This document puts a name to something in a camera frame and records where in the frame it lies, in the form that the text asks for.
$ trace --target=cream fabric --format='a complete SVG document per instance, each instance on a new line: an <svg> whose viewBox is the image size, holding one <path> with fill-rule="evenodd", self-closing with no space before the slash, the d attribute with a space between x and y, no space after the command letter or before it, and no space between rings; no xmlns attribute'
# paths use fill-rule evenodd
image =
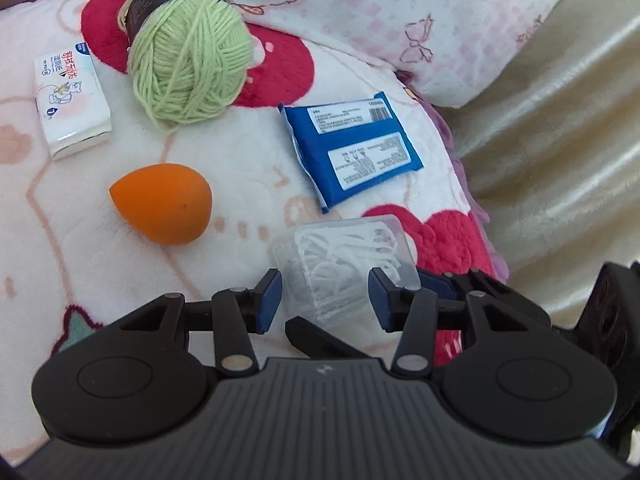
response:
<svg viewBox="0 0 640 480"><path fill-rule="evenodd" d="M640 259L640 0L561 0L479 98L441 110L510 285L571 325Z"/></svg>

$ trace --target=orange makeup sponge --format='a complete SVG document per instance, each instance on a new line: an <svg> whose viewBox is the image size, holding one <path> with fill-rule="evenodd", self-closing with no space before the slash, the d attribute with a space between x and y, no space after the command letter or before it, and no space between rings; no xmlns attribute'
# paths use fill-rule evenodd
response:
<svg viewBox="0 0 640 480"><path fill-rule="evenodd" d="M109 190L122 216L159 244L187 244L207 228L213 198L197 171L155 164L123 176Z"/></svg>

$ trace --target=bed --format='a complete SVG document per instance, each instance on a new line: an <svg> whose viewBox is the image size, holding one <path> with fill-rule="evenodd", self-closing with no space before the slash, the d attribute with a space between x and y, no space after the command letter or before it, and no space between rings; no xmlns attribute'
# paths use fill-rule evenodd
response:
<svg viewBox="0 0 640 480"><path fill-rule="evenodd" d="M125 73L127 40L115 25L123 1L38 0L0 12L0 454L12 463L46 438L30 383L50 355L166 292L203 300L222 288L255 285L273 265L272 241L300 222L395 214L420 266L494 273L433 110L436 122L390 69L251 25L264 60L249 70L235 104L215 120L167 135L148 120ZM34 105L33 57L82 38L111 108L113 137L52 162ZM369 98L381 90L424 169L322 215L275 105ZM212 188L209 227L191 244L152 243L109 197L124 174L159 162L194 168ZM284 320L281 310L271 330L254 338L261 362L296 355ZM336 333L386 359L397 341L372 317ZM207 337L192 340L196 356L211 348Z"/></svg>

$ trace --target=logo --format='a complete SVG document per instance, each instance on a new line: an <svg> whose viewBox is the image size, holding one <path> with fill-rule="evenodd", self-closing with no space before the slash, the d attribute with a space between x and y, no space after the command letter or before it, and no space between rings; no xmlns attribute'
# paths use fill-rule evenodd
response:
<svg viewBox="0 0 640 480"><path fill-rule="evenodd" d="M82 43L76 43L76 50L80 53L80 54L85 54L86 56L89 55L89 47L86 46L85 42Z"/></svg>
<svg viewBox="0 0 640 480"><path fill-rule="evenodd" d="M329 373L331 373L333 371L334 371L334 367L329 366L329 365L322 365L322 366L319 366L318 368L316 368L316 372L318 372L319 374L322 374L322 375L327 375L327 374L329 374Z"/></svg>

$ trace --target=blue wet wipes pack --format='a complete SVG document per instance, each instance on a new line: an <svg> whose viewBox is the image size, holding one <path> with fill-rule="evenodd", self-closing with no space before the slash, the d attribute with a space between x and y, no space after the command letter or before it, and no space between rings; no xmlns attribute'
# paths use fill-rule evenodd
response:
<svg viewBox="0 0 640 480"><path fill-rule="evenodd" d="M384 92L321 106L278 106L323 213L422 163Z"/></svg>

